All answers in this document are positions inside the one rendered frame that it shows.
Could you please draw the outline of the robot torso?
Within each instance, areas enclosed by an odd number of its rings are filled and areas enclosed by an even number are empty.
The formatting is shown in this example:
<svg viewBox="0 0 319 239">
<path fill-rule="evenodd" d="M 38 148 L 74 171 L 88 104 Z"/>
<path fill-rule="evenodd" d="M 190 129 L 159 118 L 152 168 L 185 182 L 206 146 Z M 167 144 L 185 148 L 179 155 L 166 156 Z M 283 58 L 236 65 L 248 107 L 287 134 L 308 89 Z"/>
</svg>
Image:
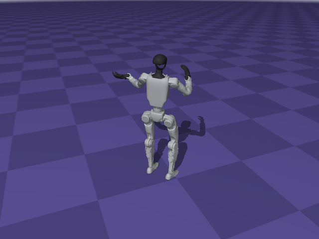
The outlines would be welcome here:
<svg viewBox="0 0 319 239">
<path fill-rule="evenodd" d="M 153 106 L 150 111 L 150 120 L 163 122 L 165 110 L 162 109 L 162 107 L 165 105 L 169 97 L 170 85 L 168 80 L 170 76 L 163 74 L 165 78 L 157 79 L 153 78 L 152 74 L 155 73 L 149 73 L 146 79 L 147 99 L 149 104 Z"/>
</svg>

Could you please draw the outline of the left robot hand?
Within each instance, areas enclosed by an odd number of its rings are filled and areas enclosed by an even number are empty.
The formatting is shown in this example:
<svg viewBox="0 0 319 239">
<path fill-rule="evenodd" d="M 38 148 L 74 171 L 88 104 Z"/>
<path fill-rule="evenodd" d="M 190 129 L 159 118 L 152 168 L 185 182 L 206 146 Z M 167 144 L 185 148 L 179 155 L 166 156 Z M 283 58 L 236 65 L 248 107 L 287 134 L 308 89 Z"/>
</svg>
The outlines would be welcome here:
<svg viewBox="0 0 319 239">
<path fill-rule="evenodd" d="M 126 77 L 130 76 L 129 74 L 124 74 L 124 75 L 118 74 L 116 71 L 115 71 L 116 74 L 113 71 L 112 71 L 112 73 L 113 73 L 114 77 L 116 77 L 118 79 L 127 79 Z"/>
</svg>

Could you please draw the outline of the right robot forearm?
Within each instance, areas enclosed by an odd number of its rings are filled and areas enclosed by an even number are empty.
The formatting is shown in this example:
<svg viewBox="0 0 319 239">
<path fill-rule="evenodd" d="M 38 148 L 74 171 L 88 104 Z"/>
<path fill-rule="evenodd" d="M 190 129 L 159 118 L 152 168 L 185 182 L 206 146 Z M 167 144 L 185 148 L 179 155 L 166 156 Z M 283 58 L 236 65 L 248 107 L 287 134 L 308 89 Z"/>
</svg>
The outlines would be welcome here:
<svg viewBox="0 0 319 239">
<path fill-rule="evenodd" d="M 189 93 L 192 92 L 192 81 L 191 81 L 191 77 L 188 76 L 188 80 L 185 79 L 185 87 L 187 88 L 187 90 L 189 91 Z"/>
</svg>

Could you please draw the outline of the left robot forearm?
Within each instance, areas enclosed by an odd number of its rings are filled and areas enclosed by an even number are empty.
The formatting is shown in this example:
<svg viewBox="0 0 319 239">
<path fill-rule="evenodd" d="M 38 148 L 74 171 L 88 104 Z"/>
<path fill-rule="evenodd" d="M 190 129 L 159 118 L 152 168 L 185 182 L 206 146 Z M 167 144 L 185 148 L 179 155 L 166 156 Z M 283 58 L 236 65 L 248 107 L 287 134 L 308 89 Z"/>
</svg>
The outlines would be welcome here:
<svg viewBox="0 0 319 239">
<path fill-rule="evenodd" d="M 132 84 L 134 87 L 138 88 L 138 85 L 136 83 L 136 81 L 138 81 L 137 79 L 135 79 L 133 76 L 131 76 L 131 74 L 129 73 L 129 77 L 126 77 Z"/>
</svg>

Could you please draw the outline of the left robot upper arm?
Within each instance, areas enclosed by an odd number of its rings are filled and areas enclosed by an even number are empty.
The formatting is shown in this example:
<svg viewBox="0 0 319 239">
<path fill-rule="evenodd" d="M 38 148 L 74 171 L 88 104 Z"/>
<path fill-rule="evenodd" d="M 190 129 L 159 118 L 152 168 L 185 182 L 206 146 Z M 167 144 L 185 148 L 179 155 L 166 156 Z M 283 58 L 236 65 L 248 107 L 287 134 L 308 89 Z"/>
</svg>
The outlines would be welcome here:
<svg viewBox="0 0 319 239">
<path fill-rule="evenodd" d="M 148 76 L 147 73 L 142 73 L 138 81 L 136 81 L 138 85 L 138 89 L 141 88 L 144 85 L 144 83 L 146 83 L 147 76 Z"/>
</svg>

